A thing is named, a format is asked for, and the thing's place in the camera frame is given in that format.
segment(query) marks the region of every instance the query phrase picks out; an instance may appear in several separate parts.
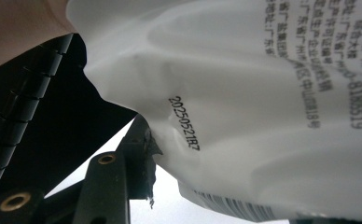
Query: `metal rivet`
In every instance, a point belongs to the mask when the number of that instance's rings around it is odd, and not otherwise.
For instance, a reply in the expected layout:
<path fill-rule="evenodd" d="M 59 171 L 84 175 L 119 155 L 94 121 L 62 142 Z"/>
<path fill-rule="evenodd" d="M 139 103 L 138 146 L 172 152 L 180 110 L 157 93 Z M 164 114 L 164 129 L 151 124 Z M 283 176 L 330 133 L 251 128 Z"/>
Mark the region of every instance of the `metal rivet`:
<path fill-rule="evenodd" d="M 107 165 L 108 163 L 111 163 L 113 161 L 115 161 L 115 156 L 112 154 L 103 155 L 99 159 L 99 163 L 102 165 Z"/>
<path fill-rule="evenodd" d="M 20 209 L 27 204 L 32 198 L 29 192 L 17 193 L 7 197 L 1 204 L 0 210 L 3 212 L 11 212 Z"/>

